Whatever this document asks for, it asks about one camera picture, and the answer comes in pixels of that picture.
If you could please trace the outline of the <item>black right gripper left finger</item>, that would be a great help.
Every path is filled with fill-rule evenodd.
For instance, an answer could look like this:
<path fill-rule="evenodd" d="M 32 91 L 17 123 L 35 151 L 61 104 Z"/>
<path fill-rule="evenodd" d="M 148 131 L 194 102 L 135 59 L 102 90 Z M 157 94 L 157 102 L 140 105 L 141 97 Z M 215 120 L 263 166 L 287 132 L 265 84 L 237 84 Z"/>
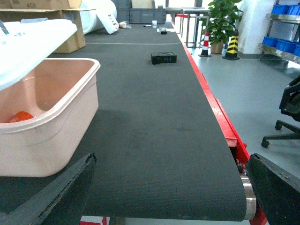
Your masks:
<path fill-rule="evenodd" d="M 87 154 L 32 198 L 8 214 L 2 225 L 78 225 L 90 192 L 96 156 Z"/>

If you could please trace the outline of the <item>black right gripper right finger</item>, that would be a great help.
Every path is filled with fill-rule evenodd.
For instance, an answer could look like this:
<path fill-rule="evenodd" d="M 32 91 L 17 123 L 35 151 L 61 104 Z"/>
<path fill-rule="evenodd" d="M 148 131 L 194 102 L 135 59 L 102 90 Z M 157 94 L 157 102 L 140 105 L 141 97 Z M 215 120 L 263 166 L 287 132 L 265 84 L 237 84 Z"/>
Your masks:
<path fill-rule="evenodd" d="M 300 223 L 300 179 L 260 154 L 252 154 L 247 170 L 256 199 L 270 225 Z"/>

